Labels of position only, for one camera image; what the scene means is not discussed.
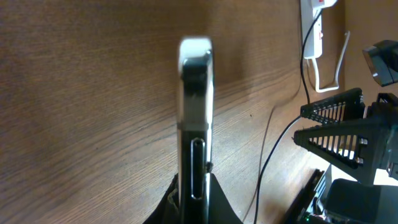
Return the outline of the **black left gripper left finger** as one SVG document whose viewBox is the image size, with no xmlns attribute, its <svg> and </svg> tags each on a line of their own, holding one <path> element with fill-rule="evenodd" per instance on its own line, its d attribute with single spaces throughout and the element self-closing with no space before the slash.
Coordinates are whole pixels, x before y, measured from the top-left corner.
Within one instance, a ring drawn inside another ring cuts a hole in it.
<svg viewBox="0 0 398 224">
<path fill-rule="evenodd" d="M 179 224 L 178 175 L 175 174 L 158 206 L 144 224 Z"/>
</svg>

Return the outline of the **black Galaxy flip phone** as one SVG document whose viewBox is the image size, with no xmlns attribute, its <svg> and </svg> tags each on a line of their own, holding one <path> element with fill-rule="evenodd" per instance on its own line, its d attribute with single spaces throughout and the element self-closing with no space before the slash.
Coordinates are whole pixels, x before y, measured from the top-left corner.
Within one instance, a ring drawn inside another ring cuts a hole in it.
<svg viewBox="0 0 398 224">
<path fill-rule="evenodd" d="M 208 223 L 213 125 L 213 47 L 184 38 L 178 51 L 178 192 L 181 223 Z"/>
</svg>

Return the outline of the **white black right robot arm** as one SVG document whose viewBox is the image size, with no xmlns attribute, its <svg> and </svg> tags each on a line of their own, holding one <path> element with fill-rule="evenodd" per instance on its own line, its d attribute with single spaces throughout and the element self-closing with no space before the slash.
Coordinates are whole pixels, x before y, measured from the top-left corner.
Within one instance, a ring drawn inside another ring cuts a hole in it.
<svg viewBox="0 0 398 224">
<path fill-rule="evenodd" d="M 365 106 L 353 88 L 302 106 L 300 115 L 318 124 L 296 131 L 294 143 L 352 180 L 316 170 L 284 223 L 397 223 L 397 187 L 374 184 L 379 169 L 397 178 L 397 97 L 380 93 Z"/>
</svg>

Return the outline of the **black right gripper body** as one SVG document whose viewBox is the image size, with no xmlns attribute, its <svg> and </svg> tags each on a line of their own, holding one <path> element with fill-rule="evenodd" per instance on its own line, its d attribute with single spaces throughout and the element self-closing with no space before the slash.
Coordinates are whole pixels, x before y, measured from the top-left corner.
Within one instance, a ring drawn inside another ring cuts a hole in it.
<svg viewBox="0 0 398 224">
<path fill-rule="evenodd" d="M 369 157 L 364 164 L 370 166 L 369 178 L 375 179 L 382 169 L 397 179 L 397 97 L 392 93 L 380 93 L 368 106 L 365 120 L 368 122 L 364 142 Z"/>
</svg>

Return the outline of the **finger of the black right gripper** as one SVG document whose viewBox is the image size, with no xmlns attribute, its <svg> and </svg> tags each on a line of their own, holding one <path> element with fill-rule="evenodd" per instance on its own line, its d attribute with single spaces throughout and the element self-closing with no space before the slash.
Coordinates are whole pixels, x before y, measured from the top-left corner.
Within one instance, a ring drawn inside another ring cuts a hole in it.
<svg viewBox="0 0 398 224">
<path fill-rule="evenodd" d="M 365 110 L 363 92 L 353 88 L 314 103 L 301 106 L 300 116 L 320 124 L 362 119 Z"/>
<path fill-rule="evenodd" d="M 352 176 L 359 183 L 372 185 L 370 166 L 364 164 L 369 157 L 364 142 L 368 122 L 365 119 L 314 126 L 294 133 L 296 145 L 314 153 L 331 165 Z"/>
</svg>

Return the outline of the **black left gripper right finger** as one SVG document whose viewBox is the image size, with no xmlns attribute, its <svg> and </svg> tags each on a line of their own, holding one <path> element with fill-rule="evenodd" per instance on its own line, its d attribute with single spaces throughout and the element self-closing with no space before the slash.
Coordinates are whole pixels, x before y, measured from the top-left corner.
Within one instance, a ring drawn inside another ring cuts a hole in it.
<svg viewBox="0 0 398 224">
<path fill-rule="evenodd" d="M 204 212 L 205 224 L 242 224 L 235 214 L 216 176 L 212 174 L 213 164 L 205 162 L 204 168 Z"/>
</svg>

